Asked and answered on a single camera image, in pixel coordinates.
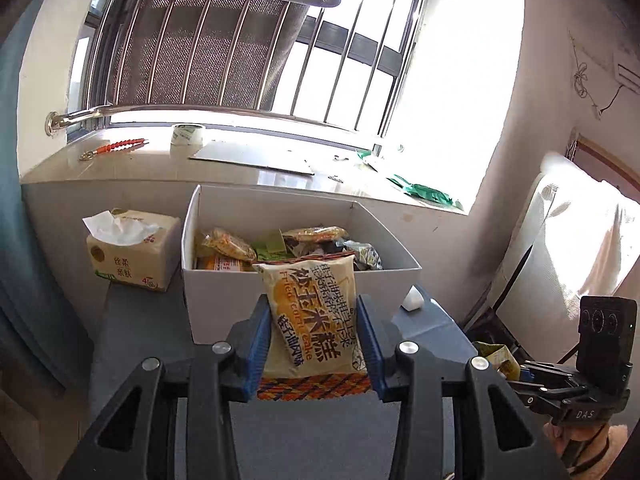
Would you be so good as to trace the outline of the person's right hand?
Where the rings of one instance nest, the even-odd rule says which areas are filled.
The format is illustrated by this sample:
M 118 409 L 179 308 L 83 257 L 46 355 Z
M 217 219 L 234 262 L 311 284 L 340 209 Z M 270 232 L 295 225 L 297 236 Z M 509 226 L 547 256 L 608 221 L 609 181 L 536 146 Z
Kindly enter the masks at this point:
M 602 479 L 628 440 L 628 427 L 604 425 L 569 427 L 546 422 L 542 427 L 557 456 L 567 449 L 566 469 L 571 479 Z

